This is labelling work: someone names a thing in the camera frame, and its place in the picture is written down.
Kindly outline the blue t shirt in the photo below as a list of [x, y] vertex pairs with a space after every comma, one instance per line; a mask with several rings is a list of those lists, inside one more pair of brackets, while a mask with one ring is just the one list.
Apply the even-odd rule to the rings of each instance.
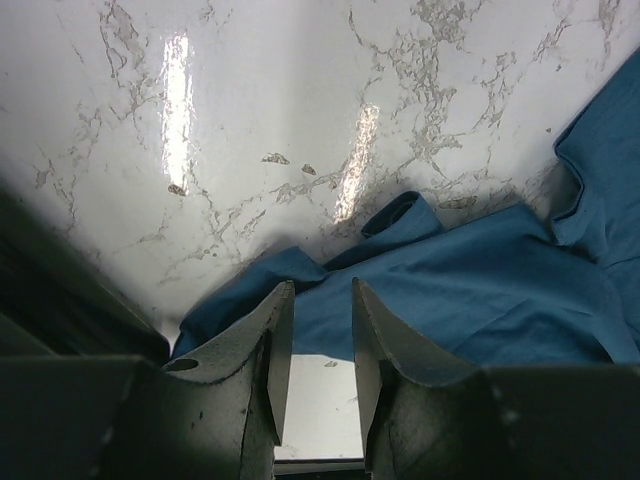
[[182, 356], [295, 287], [294, 352], [353, 358], [352, 282], [441, 348], [483, 365], [639, 359], [639, 58], [632, 55], [559, 137], [568, 205], [523, 203], [446, 229], [415, 191], [320, 264], [290, 248], [250, 266], [181, 323]]

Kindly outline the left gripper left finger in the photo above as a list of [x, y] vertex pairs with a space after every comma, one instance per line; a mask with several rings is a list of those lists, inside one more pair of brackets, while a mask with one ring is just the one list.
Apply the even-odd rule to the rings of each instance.
[[1, 362], [5, 479], [271, 479], [290, 376], [294, 286], [157, 367], [139, 356]]

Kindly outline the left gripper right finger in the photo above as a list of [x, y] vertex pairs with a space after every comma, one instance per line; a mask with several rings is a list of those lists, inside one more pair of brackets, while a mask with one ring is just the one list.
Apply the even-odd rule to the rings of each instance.
[[635, 479], [637, 366], [480, 367], [352, 284], [364, 465], [374, 479]]

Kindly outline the black pink drawer organizer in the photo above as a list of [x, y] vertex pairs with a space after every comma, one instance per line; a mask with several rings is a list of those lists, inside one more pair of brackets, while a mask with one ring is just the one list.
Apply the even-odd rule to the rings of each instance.
[[169, 359], [167, 340], [16, 197], [1, 193], [1, 351]]

